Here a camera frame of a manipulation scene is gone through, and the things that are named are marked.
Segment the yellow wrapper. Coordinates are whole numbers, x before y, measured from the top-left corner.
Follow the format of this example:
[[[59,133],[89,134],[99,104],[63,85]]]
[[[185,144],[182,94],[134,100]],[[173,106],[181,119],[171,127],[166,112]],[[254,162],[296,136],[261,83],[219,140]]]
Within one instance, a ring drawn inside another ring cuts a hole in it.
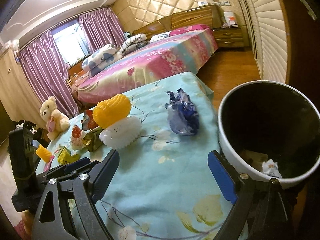
[[[73,162],[76,162],[80,159],[80,155],[78,153],[71,155],[68,153],[62,153],[60,154],[60,156],[57,158],[57,162],[60,165],[67,165],[67,164],[71,164]]]

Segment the green carton box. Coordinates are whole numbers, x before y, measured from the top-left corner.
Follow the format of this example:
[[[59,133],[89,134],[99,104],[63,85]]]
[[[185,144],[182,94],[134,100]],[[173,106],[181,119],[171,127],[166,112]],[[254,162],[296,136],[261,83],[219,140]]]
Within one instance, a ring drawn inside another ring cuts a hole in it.
[[[67,147],[59,145],[57,149],[54,151],[54,155],[58,158],[62,153],[71,154],[71,151]]]

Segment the red white wrapper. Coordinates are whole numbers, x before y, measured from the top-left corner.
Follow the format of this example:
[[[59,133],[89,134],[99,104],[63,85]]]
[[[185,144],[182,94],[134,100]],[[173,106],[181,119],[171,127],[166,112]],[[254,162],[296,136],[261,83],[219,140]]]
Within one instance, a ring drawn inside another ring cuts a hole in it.
[[[78,125],[73,126],[71,134],[72,150],[76,151],[84,148],[82,140],[84,139],[85,135],[86,133]]]

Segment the red snack bag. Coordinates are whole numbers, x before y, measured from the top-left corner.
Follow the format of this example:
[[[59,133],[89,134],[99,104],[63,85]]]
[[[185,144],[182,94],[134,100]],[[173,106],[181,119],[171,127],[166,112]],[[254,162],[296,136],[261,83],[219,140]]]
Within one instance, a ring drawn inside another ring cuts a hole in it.
[[[93,111],[88,109],[84,111],[83,119],[81,120],[82,129],[84,131],[92,130],[98,127],[98,124],[93,119]]]

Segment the white foam fruit net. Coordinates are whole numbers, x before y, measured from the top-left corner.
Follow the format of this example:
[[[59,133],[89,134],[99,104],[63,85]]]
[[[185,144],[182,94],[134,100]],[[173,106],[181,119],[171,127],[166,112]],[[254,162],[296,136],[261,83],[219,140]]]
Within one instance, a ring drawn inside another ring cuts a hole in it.
[[[118,150],[136,140],[141,129],[141,120],[135,116],[128,116],[103,129],[99,134],[99,139],[104,145]]]

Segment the blue plastic bag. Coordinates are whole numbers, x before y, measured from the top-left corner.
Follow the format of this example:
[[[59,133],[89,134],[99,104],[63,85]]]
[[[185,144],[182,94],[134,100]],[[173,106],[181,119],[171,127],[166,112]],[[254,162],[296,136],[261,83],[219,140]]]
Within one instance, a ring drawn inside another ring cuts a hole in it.
[[[193,136],[200,128],[199,114],[190,96],[182,89],[176,93],[167,91],[170,96],[165,104],[171,130],[178,135]]]

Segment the green drink pouch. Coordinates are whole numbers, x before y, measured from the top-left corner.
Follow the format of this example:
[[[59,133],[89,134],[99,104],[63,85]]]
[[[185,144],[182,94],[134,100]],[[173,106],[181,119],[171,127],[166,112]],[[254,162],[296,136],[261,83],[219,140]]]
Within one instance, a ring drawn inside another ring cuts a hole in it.
[[[100,146],[103,145],[103,142],[100,140],[99,135],[102,132],[101,127],[96,127],[90,130],[82,139],[82,143],[88,152],[96,151]]]

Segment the white trash bin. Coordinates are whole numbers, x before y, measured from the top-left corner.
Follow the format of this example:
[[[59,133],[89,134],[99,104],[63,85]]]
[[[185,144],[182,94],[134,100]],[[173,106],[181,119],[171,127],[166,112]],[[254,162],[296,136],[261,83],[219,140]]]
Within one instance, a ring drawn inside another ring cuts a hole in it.
[[[238,173],[257,181],[271,179],[245,161],[245,151],[276,162],[284,189],[319,168],[319,111],[289,85],[267,80],[238,85],[222,99],[217,119],[221,150]]]

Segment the orange ribbed cup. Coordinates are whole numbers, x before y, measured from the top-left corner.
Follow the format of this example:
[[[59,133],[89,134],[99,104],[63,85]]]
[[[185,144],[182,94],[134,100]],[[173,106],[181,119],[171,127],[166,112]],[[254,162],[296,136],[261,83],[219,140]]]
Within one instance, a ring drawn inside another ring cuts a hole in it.
[[[52,159],[52,153],[47,150],[44,146],[39,145],[36,149],[36,155],[40,157],[45,163],[49,163]]]

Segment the cream teddy bear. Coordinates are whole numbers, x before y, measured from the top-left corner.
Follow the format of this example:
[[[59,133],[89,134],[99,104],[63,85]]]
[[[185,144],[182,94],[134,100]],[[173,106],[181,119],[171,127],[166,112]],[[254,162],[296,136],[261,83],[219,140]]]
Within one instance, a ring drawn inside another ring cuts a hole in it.
[[[49,140],[55,140],[70,127],[69,118],[57,109],[56,98],[50,96],[40,108],[40,116],[46,123]]]

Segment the wooden wardrobe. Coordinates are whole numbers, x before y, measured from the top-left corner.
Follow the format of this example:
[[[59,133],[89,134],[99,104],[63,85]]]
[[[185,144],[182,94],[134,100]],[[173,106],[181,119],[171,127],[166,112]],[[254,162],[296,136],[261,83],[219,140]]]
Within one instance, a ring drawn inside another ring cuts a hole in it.
[[[40,128],[46,123],[40,117],[42,102],[34,93],[25,74],[8,48],[1,55],[1,103],[13,121],[27,120]]]

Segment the left pink curtain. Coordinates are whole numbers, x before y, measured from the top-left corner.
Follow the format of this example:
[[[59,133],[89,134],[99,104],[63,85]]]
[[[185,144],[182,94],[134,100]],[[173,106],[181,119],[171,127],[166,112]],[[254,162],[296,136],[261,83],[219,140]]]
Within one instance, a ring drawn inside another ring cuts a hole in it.
[[[56,98],[58,110],[69,118],[79,114],[78,106],[67,84],[66,64],[50,31],[33,40],[18,52],[21,67],[41,102]]]

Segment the pink curtain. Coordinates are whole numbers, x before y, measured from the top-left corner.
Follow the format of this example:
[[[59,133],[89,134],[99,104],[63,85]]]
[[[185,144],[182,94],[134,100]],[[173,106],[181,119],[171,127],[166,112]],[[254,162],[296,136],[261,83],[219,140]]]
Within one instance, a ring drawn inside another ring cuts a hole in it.
[[[110,7],[81,14],[78,21],[85,33],[90,53],[96,52],[107,44],[118,48],[125,41],[119,19]]]
[[[78,106],[67,84],[66,64],[50,31],[33,40],[18,52],[21,67],[41,102],[56,98],[58,110],[69,118],[79,114]]]

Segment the teal floral bedsheet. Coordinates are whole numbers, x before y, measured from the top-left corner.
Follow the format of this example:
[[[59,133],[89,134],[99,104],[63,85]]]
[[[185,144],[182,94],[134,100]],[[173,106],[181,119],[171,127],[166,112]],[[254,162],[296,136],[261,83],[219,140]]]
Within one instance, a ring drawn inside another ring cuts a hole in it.
[[[196,135],[175,134],[165,105],[184,90],[199,114]],[[185,72],[129,90],[139,137],[119,150],[119,167],[97,211],[114,239],[213,239],[232,204],[207,164],[219,151],[213,92]]]

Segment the blue heart folded quilt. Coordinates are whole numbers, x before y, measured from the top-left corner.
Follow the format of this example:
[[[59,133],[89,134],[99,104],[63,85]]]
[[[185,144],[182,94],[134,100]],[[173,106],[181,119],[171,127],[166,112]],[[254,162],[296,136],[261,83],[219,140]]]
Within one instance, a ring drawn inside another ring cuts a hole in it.
[[[122,56],[123,54],[118,51],[115,45],[107,44],[87,57],[83,61],[81,68],[85,73],[88,73],[89,77],[93,77],[120,60]]]

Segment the grey white folded quilt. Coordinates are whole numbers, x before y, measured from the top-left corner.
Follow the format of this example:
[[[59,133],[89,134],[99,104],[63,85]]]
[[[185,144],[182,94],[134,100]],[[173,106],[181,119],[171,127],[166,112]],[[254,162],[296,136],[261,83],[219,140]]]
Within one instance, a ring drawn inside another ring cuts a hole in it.
[[[145,42],[146,39],[147,39],[147,36],[145,34],[137,34],[137,35],[131,36],[130,38],[125,40],[125,42],[121,45],[119,52],[124,53],[125,50],[129,48],[129,46],[140,43],[140,42]]]

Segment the right pink curtain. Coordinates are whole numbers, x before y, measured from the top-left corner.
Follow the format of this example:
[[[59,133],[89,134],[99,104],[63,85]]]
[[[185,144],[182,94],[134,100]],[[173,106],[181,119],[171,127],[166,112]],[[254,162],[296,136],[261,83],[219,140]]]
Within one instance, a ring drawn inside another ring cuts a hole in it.
[[[85,33],[90,53],[96,52],[107,44],[118,48],[125,41],[119,19],[110,7],[81,14],[78,21]]]

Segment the pink floral bed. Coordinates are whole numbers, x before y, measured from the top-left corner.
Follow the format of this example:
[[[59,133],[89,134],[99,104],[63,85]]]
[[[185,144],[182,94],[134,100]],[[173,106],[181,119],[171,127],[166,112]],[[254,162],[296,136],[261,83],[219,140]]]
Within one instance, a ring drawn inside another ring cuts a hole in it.
[[[96,104],[176,74],[197,74],[217,49],[211,29],[169,36],[129,53],[93,77],[82,76],[74,85],[75,96]]]

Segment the wooden nightstand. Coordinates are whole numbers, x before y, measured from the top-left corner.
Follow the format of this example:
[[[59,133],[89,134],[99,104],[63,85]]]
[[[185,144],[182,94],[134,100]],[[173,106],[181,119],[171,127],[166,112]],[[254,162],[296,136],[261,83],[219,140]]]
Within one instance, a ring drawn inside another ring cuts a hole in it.
[[[244,38],[239,27],[214,29],[213,34],[219,48],[244,47]]]

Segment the pink pillow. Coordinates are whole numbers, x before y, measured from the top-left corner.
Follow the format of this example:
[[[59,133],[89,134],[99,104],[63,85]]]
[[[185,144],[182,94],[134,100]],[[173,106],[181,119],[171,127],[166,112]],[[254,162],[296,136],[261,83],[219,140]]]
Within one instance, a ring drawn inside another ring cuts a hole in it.
[[[187,33],[189,31],[195,31],[195,30],[206,30],[209,29],[210,27],[205,24],[196,24],[196,25],[191,25],[187,27],[181,27],[175,30],[172,30],[169,34],[169,36],[175,36],[175,35],[180,35],[183,33]]]

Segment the white bag on nightstand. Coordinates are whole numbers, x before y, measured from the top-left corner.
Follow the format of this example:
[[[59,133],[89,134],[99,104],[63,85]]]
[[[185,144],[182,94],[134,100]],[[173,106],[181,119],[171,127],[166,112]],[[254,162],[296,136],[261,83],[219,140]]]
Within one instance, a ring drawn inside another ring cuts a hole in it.
[[[228,27],[230,27],[230,28],[237,28],[238,27],[238,23],[237,23],[236,16],[235,16],[234,12],[224,11],[223,15],[225,17],[225,22],[227,23]]]

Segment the white louvered closet doors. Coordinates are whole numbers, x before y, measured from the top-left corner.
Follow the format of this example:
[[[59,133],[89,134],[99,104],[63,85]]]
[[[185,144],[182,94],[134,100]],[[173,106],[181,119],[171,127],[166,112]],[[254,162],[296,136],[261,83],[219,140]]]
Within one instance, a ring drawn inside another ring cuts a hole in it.
[[[239,0],[250,44],[263,80],[284,83],[287,74],[287,32],[279,0]]]

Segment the wooden headboard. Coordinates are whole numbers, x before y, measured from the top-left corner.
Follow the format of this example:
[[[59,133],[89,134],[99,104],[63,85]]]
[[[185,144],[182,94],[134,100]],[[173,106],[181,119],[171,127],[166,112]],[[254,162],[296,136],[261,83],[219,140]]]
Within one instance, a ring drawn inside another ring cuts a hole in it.
[[[220,28],[222,20],[217,5],[204,5],[181,12],[173,13],[149,23],[132,32],[132,36],[145,34],[147,39],[153,35],[172,31],[182,27],[188,27],[196,24],[205,24],[210,29]]]

